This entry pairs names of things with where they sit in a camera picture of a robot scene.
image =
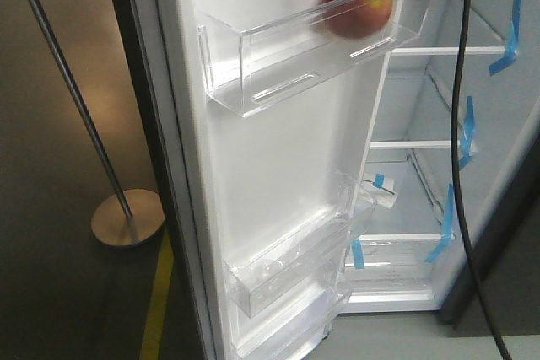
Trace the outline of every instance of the dark gray floor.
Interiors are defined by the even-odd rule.
[[[121,183],[155,191],[111,0],[43,3]],[[0,358],[138,358],[159,236],[94,239],[112,189],[26,1],[0,14]]]
[[[339,317],[334,331],[306,360],[498,360],[490,337],[450,337],[433,313]],[[538,360],[539,336],[511,336],[514,360]]]

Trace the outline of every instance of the blue packing tape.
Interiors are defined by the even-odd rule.
[[[448,247],[452,239],[452,224],[454,223],[454,186],[448,185],[448,199],[446,200],[445,216],[440,230],[440,241],[425,258],[425,262],[434,263],[440,254]]]
[[[380,174],[380,173],[377,173],[375,175],[375,181],[373,182],[373,185],[377,188],[377,189],[381,189],[382,188],[382,185],[384,184],[385,182],[385,176]]]
[[[467,96],[467,113],[465,114],[465,122],[463,125],[463,135],[461,138],[460,149],[462,158],[459,160],[459,169],[473,160],[471,155],[471,146],[473,145],[474,135],[476,134],[476,120],[474,118],[474,100],[472,96]]]
[[[364,251],[362,250],[362,244],[359,239],[355,239],[352,244],[353,256],[354,256],[354,268],[364,268]]]
[[[489,65],[489,74],[491,76],[509,67],[517,58],[517,52],[520,45],[521,1],[522,0],[514,0],[512,6],[512,21],[510,23],[508,40],[506,41],[505,54],[498,61]]]

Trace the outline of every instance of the refrigerator body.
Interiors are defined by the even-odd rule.
[[[362,39],[332,22],[365,0],[113,1],[206,358],[300,359],[340,313],[440,308],[463,263],[443,226],[462,0],[392,0]],[[466,86],[510,6],[496,28],[472,14]],[[478,127],[501,117],[493,83],[469,92]],[[536,131],[525,93],[505,152],[480,129],[468,151],[474,238]]]

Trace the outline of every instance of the apple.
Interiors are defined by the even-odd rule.
[[[332,0],[321,0],[321,3]],[[327,11],[327,28],[345,38],[363,38],[382,29],[392,14],[393,0],[353,0]]]

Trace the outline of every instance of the open refrigerator door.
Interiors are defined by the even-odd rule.
[[[390,51],[429,1],[157,0],[218,358],[301,359],[348,304]]]

